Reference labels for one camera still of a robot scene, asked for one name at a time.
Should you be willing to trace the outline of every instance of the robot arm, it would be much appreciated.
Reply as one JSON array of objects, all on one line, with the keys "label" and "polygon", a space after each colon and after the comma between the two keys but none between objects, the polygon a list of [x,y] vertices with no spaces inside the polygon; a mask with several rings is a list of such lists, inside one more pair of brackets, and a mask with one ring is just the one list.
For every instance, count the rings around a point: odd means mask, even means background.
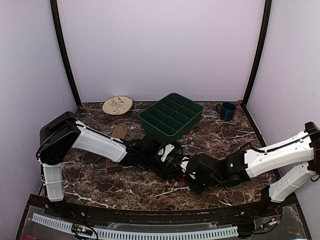
[{"label": "robot arm", "polygon": [[201,192],[206,186],[232,187],[267,171],[296,164],[279,181],[266,187],[263,201],[280,203],[320,173],[316,164],[320,157],[320,133],[313,122],[305,131],[285,141],[249,150],[237,151],[224,160],[206,154],[188,158],[178,155],[173,162],[166,157],[175,146],[164,145],[147,134],[136,144],[124,142],[98,132],[66,112],[40,131],[38,161],[43,167],[44,182],[51,202],[62,201],[62,162],[70,148],[86,150],[126,166],[142,165],[165,179],[184,179],[192,190]]}]

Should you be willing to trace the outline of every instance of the wooden plate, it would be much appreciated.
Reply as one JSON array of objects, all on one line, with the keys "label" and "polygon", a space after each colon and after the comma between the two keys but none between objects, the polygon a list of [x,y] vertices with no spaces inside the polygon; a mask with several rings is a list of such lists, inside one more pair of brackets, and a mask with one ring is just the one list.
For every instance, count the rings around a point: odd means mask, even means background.
[{"label": "wooden plate", "polygon": [[122,115],[130,110],[133,101],[127,96],[114,96],[109,98],[102,106],[103,112],[110,115]]}]

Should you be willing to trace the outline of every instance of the marble tabletop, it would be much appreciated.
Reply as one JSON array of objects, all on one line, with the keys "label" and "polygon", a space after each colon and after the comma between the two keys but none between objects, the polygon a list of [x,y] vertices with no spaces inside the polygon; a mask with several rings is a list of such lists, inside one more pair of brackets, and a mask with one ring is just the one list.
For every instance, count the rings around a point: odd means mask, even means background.
[{"label": "marble tabletop", "polygon": [[[124,115],[107,115],[102,103],[84,103],[76,113],[78,120],[104,134],[111,135],[115,126],[126,124],[126,140],[142,138],[138,114],[152,102],[134,102]],[[215,111],[216,102],[200,102],[202,118],[178,142],[184,154],[205,153],[223,160],[247,142],[260,147],[258,138],[242,108],[237,105],[234,119],[225,122]],[[122,210],[173,211],[198,210],[235,206],[260,200],[260,192],[275,182],[273,171],[266,172],[232,187],[207,187],[202,194],[194,194],[185,183],[170,182],[152,171],[124,167],[118,172],[107,172],[106,159],[79,149],[71,149],[62,165],[63,190],[70,203]]]}]

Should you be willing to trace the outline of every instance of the green tray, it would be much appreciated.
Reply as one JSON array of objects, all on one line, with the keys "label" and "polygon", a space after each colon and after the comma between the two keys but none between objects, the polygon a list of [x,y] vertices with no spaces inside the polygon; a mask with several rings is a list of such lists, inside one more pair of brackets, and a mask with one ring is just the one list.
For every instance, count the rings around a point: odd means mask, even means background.
[{"label": "green tray", "polygon": [[141,126],[148,133],[157,134],[168,144],[180,139],[200,121],[204,107],[171,93],[139,114]]}]

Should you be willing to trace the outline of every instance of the lavender wall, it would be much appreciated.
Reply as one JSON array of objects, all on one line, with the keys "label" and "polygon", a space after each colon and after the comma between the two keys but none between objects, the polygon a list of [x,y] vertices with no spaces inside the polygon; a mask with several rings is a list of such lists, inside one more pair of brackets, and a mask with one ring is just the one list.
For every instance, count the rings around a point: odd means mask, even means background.
[{"label": "lavender wall", "polygon": [[[248,109],[268,145],[313,121],[320,127],[320,2],[274,0]],[[284,175],[290,167],[281,169]],[[320,185],[296,191],[312,239],[320,239]]]},{"label": "lavender wall", "polygon": [[50,1],[0,1],[0,33],[0,238],[12,240],[41,183],[39,130],[76,104]]},{"label": "lavender wall", "polygon": [[264,0],[59,1],[83,102],[242,99]]}]

